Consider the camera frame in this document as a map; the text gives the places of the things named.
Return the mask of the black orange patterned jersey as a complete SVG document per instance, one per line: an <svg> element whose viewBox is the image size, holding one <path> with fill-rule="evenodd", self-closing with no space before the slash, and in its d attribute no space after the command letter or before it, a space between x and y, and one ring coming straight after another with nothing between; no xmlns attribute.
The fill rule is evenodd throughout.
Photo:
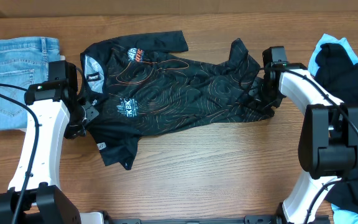
<svg viewBox="0 0 358 224"><path fill-rule="evenodd" d="M144 136L262 121L280 106L241 39L219 64L179 57L187 50L178 30L115 37L81 53L82 95L98 111L87 130L106 166L131 169Z"/></svg>

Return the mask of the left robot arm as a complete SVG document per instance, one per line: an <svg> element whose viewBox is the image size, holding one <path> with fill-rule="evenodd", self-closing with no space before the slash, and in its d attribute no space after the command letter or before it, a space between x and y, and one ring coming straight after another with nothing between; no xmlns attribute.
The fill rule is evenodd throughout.
<svg viewBox="0 0 358 224"><path fill-rule="evenodd" d="M48 71L47 81L25 89L27 128L15 174L0 194L0 224L109 223L104 212L79 212L60 189L63 139L84 136L99 113L79 99L74 64L50 62Z"/></svg>

